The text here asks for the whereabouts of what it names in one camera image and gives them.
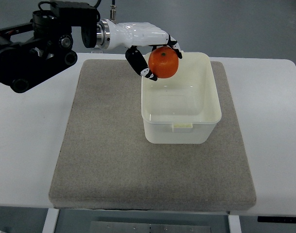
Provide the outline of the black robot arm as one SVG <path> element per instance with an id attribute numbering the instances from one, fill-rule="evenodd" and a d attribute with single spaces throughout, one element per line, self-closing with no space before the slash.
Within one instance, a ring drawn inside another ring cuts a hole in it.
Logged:
<path id="1" fill-rule="evenodd" d="M 30 22 L 0 29 L 0 83 L 24 93 L 73 66 L 73 27 L 86 48 L 106 42 L 100 3 L 41 1 Z"/>

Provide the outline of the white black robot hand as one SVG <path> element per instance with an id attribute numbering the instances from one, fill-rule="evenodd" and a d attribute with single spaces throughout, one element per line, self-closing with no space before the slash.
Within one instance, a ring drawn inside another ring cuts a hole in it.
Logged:
<path id="1" fill-rule="evenodd" d="M 148 22 L 126 22 L 115 24 L 108 19 L 97 23 L 99 48 L 110 50 L 118 46 L 127 48 L 125 57 L 132 69 L 140 76 L 157 81 L 158 75 L 148 67 L 138 47 L 152 46 L 154 49 L 167 46 L 182 58 L 179 43 L 161 28 Z"/>

